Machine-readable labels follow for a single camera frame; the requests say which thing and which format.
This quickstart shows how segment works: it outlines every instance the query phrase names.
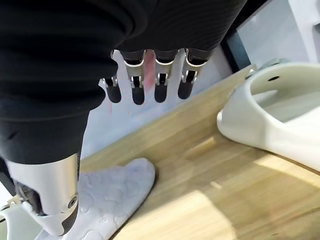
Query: white foam slipper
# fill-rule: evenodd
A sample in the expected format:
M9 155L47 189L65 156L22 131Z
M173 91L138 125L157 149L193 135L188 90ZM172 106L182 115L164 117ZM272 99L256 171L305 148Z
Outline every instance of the white foam slipper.
M253 74L217 116L227 138L320 171L320 65L283 63Z
M43 230L36 240L107 240L143 203L154 181L155 168L145 158L80 174L79 211L72 229L62 237Z

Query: light wood floor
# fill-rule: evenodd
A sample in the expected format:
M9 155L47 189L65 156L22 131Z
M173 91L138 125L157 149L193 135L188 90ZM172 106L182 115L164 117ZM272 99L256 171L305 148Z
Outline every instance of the light wood floor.
M115 240L320 239L319 174L218 132L217 113L247 72L81 162L90 172L145 157L157 168Z

